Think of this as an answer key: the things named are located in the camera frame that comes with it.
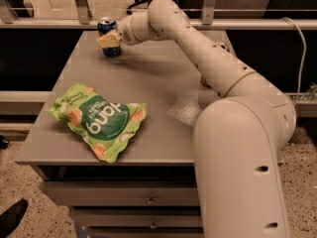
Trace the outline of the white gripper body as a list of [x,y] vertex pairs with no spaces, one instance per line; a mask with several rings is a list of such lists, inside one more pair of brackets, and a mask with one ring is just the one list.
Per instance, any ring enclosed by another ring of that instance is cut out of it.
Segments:
[[117,26],[117,32],[121,37],[121,41],[128,46],[136,45],[139,42],[133,34],[132,20],[133,16],[129,15],[122,19]]

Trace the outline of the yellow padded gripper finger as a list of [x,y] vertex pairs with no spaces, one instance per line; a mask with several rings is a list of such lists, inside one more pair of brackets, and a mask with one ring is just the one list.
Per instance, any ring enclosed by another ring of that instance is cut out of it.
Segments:
[[121,37],[115,30],[112,30],[108,32],[107,34],[101,36],[97,40],[97,43],[101,48],[104,48],[104,49],[118,48],[121,44]]

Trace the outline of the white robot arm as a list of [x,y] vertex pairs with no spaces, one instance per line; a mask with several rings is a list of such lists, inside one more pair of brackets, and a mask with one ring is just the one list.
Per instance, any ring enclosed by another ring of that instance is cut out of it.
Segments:
[[103,48],[174,41],[216,91],[193,132],[194,167],[205,238],[291,238],[279,148],[294,133],[292,101],[190,24],[172,0],[123,19]]

